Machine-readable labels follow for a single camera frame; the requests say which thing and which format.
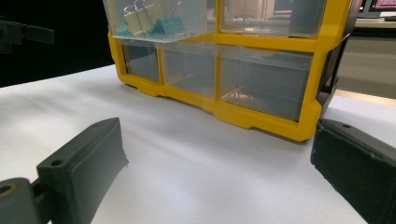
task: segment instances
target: yellow storage organizer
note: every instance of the yellow storage organizer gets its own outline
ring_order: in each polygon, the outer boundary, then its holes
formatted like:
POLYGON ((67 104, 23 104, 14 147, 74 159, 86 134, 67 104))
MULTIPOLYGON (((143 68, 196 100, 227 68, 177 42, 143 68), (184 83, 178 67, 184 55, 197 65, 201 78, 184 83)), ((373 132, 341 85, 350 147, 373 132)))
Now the yellow storage organizer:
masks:
POLYGON ((215 32, 173 43, 123 40, 109 33, 118 76, 146 94, 199 106, 245 129, 309 139, 336 88, 337 66, 361 0, 295 0, 317 8, 319 21, 308 31, 268 27, 273 19, 260 13, 252 23, 247 1, 218 0, 215 32), (242 19, 230 9, 238 2, 245 6, 242 19))

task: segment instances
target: wall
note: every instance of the wall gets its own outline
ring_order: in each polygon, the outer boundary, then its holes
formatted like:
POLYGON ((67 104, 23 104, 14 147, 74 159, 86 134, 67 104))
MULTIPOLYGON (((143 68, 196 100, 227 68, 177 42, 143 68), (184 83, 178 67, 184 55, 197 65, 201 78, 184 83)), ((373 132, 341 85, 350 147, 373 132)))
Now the wall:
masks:
POLYGON ((338 89, 396 99, 396 39, 350 37, 338 89))

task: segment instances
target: screw hole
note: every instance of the screw hole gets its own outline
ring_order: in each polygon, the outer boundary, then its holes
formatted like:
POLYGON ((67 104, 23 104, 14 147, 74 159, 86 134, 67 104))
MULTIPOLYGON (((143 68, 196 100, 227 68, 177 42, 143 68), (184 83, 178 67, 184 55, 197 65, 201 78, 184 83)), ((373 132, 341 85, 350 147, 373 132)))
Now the screw hole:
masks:
POLYGON ((51 166, 59 166, 60 164, 64 163, 63 160, 57 160, 57 161, 53 161, 50 165, 51 166))
POLYGON ((5 194, 7 193, 7 191, 11 190, 12 187, 10 185, 5 185, 0 187, 0 194, 5 194))

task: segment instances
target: blue object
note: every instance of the blue object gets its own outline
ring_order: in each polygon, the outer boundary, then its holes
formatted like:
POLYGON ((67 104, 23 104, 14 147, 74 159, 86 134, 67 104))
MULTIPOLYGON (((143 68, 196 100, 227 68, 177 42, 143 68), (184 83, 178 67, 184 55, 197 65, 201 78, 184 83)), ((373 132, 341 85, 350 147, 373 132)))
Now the blue object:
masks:
POLYGON ((120 27, 120 29, 117 31, 117 35, 123 35, 123 36, 134 36, 131 31, 128 30, 128 27, 123 23, 120 27))
POLYGON ((184 31, 184 25, 179 16, 164 17, 158 19, 151 31, 150 35, 171 35, 184 31))

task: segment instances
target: dark gray plastic part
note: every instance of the dark gray plastic part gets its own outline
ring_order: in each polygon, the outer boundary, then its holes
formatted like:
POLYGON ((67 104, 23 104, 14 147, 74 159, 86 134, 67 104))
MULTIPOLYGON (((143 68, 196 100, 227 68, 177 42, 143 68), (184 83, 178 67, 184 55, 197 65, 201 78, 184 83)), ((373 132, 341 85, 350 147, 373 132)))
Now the dark gray plastic part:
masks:
POLYGON ((118 172, 128 163, 120 120, 97 122, 37 166, 55 203, 53 224, 91 223, 118 172))
POLYGON ((368 223, 396 223, 396 148, 323 119, 311 162, 368 223))
POLYGON ((0 182, 0 223, 88 224, 128 163, 120 120, 97 122, 37 166, 38 179, 0 182))

